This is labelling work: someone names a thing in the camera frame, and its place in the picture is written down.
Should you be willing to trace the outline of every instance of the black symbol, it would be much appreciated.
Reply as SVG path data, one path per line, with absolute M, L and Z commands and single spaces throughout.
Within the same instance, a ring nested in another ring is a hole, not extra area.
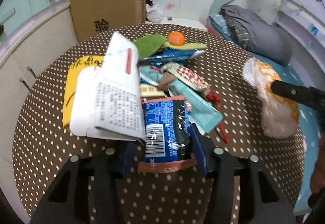
M 102 19 L 102 21 L 95 21 L 96 31 L 106 31 L 108 30 L 108 22 Z

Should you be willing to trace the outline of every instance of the barcode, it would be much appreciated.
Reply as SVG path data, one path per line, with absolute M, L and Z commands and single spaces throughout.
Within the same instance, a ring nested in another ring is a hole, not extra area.
M 164 125 L 155 123 L 146 126 L 146 158 L 165 157 Z

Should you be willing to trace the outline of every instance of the green felt leaf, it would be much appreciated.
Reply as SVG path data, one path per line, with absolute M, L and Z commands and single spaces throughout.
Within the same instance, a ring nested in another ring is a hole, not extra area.
M 139 58 L 144 58 L 155 54 L 165 41 L 167 41 L 165 36 L 153 34 L 136 39 L 133 43 L 138 48 Z
M 164 42 L 162 47 L 169 47 L 175 50 L 196 50 L 196 49 L 205 49 L 207 46 L 202 43 L 186 43 L 184 45 L 176 46 L 176 45 L 171 45 L 169 42 Z

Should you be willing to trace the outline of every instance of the round table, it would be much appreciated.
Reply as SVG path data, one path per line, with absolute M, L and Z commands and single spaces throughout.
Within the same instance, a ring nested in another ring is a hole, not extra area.
M 215 130 L 209 137 L 232 155 L 247 158 L 256 154 L 293 206 L 303 177 L 303 137 L 300 130 L 285 140 L 263 135 L 262 104 L 256 90 L 242 78 L 249 53 L 218 36 L 178 25 L 141 24 L 118 29 L 130 40 L 145 33 L 167 36 L 175 30 L 185 35 L 187 43 L 208 46 L 204 55 L 187 66 L 222 98 L 221 113 L 230 143 L 225 144 Z M 37 78 L 22 106 L 12 153 L 17 191 L 30 216 L 70 156 L 90 157 L 114 145 L 113 141 L 77 137 L 62 128 L 68 67 L 81 56 L 104 55 L 113 32 L 102 32 L 62 54 Z M 137 163 L 143 154 L 143 148 L 138 147 L 131 171 L 117 181 L 126 223 L 203 223 L 212 181 L 202 178 L 195 166 L 170 174 L 138 174 Z M 235 186 L 233 223 L 237 223 L 240 200 L 237 177 Z M 96 223 L 95 208 L 89 210 L 91 223 Z

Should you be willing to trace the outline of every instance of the plastic bag with orange print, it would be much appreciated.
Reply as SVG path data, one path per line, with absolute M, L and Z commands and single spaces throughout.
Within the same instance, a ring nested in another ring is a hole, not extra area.
M 243 67 L 243 78 L 257 89 L 258 98 L 263 103 L 261 123 L 264 134 L 271 138 L 284 139 L 297 133 L 298 104 L 272 93 L 272 82 L 282 81 L 274 69 L 256 58 L 250 58 Z

